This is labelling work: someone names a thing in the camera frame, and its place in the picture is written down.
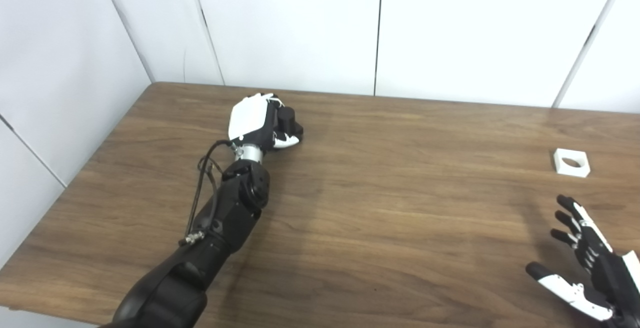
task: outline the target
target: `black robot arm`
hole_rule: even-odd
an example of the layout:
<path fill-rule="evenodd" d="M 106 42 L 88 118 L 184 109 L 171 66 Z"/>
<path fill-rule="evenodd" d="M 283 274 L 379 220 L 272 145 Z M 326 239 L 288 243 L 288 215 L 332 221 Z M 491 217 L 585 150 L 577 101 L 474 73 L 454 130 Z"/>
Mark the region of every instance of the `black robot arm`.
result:
<path fill-rule="evenodd" d="M 192 328 L 207 305 L 208 287 L 245 243 L 269 201 L 270 176 L 261 165 L 263 155 L 297 144 L 302 134 L 294 111 L 273 94 L 238 103 L 231 113 L 230 141 L 217 142 L 230 146 L 236 161 L 189 220 L 190 229 L 176 252 L 132 287 L 113 322 L 102 328 Z"/>

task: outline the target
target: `robot finger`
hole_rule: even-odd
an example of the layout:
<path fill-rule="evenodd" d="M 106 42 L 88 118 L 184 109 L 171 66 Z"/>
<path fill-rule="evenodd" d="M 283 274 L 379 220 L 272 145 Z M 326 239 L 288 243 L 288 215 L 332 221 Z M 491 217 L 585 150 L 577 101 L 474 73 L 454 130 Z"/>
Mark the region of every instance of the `robot finger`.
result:
<path fill-rule="evenodd" d="M 551 229 L 551 237 L 554 237 L 554 239 L 557 239 L 560 242 L 569 244 L 569 247 L 571 247 L 572 249 L 578 248 L 578 239 L 567 232 L 563 232 L 561 230 L 556 230 L 556 228 L 553 228 Z"/>
<path fill-rule="evenodd" d="M 569 213 L 571 214 L 571 216 L 573 216 L 573 218 L 576 221 L 581 221 L 582 219 L 584 219 L 584 217 L 580 214 L 580 212 L 578 212 L 578 210 L 576 209 L 576 202 L 575 199 L 571 198 L 571 197 L 567 197 L 567 196 L 563 196 L 562 194 L 559 194 L 558 197 L 556 198 L 556 201 L 558 202 L 559 205 L 561 205 L 565 210 L 569 211 Z"/>
<path fill-rule="evenodd" d="M 302 140 L 304 129 L 296 122 L 296 112 L 291 107 L 281 107 L 277 113 L 277 126 L 274 130 L 276 149 L 291 147 Z"/>
<path fill-rule="evenodd" d="M 581 283 L 571 284 L 538 262 L 526 265 L 526 273 L 583 314 L 601 322 L 613 317 L 613 310 L 606 297 L 595 289 L 585 287 Z"/>
<path fill-rule="evenodd" d="M 558 210 L 555 212 L 555 218 L 558 219 L 560 223 L 567 226 L 571 230 L 571 234 L 576 236 L 580 235 L 580 224 L 578 224 L 578 221 L 576 221 L 576 219 L 574 219 L 572 216 L 569 216 L 565 212 Z"/>

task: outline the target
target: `white wall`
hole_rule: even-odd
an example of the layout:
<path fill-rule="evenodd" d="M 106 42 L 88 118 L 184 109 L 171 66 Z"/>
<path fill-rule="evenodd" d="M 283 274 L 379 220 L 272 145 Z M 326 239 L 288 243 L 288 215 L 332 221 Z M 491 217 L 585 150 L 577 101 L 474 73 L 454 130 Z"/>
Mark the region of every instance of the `white wall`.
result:
<path fill-rule="evenodd" d="M 154 81 L 224 84 L 199 0 L 114 0 Z"/>
<path fill-rule="evenodd" d="M 227 85 L 373 94 L 380 0 L 200 0 Z"/>
<path fill-rule="evenodd" d="M 550 107 L 606 0 L 382 0 L 381 96 Z"/>
<path fill-rule="evenodd" d="M 0 122 L 0 268 L 64 187 Z"/>
<path fill-rule="evenodd" d="M 615 0 L 560 108 L 640 113 L 640 0 Z"/>
<path fill-rule="evenodd" d="M 0 0 L 0 112 L 68 184 L 149 85 L 111 0 Z"/>

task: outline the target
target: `hole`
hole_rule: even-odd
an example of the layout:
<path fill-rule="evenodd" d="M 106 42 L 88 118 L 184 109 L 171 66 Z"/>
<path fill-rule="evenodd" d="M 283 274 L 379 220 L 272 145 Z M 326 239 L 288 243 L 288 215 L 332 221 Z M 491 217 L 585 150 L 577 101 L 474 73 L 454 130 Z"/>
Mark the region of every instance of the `hole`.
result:
<path fill-rule="evenodd" d="M 572 159 L 563 158 L 562 161 L 566 164 L 569 164 L 569 166 L 572 166 L 572 167 L 576 167 L 576 168 L 582 167 L 578 162 L 575 162 Z"/>

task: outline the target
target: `fingertip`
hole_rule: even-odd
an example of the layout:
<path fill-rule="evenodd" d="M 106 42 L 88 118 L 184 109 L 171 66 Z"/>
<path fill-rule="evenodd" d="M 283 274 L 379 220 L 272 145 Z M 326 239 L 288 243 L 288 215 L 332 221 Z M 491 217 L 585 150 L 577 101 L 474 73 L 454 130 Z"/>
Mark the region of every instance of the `fingertip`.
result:
<path fill-rule="evenodd" d="M 528 275 L 531 276 L 531 278 L 537 281 L 554 274 L 553 272 L 551 272 L 551 270 L 549 270 L 542 264 L 539 264 L 538 262 L 531 262 L 530 264 L 526 265 L 524 270 Z"/>

